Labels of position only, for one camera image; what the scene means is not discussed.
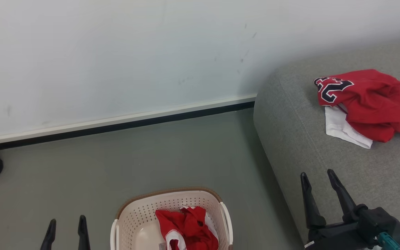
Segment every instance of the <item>gray floor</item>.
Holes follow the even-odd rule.
[[[252,124],[252,109],[0,152],[0,250],[39,249],[57,219],[53,249],[76,250],[80,215],[91,247],[109,249],[127,199],[204,186],[227,205],[234,249],[303,248]]]

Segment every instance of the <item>gray fabric upholstery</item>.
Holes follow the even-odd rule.
[[[325,134],[313,80],[375,68],[400,80],[400,43],[326,55],[278,68],[260,89],[254,123],[303,241],[308,238],[299,175],[305,171],[321,215],[341,222],[326,171],[333,169],[357,204],[383,207],[400,220],[400,134],[364,149]]]

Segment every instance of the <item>white plastic basket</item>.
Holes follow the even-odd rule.
[[[167,190],[130,199],[112,224],[111,250],[159,250],[165,240],[155,210],[179,211],[182,206],[206,209],[219,237],[219,250],[232,250],[229,212],[217,193],[205,188]]]

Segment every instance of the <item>teal connector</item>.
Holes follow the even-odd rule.
[[[400,245],[386,232],[380,233],[377,241],[382,250],[400,250]]]

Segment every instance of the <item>brown basket rim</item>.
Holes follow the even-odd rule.
[[[116,219],[119,220],[119,217],[121,215],[121,213],[123,212],[123,210],[132,202],[134,201],[138,201],[144,198],[148,198],[148,197],[152,197],[152,196],[157,196],[157,195],[161,195],[161,194],[165,194],[165,193],[175,193],[175,192],[185,192],[185,191],[203,191],[203,192],[207,192],[210,193],[211,195],[213,195],[217,201],[223,202],[222,199],[220,198],[220,196],[213,190],[209,189],[209,188],[205,188],[205,187],[185,187],[185,188],[173,188],[173,189],[168,189],[168,190],[162,190],[162,191],[156,191],[156,192],[152,192],[152,193],[147,193],[147,194],[142,194],[139,196],[135,196],[131,199],[129,199],[128,201],[126,201],[118,210],[117,214],[116,214]]]

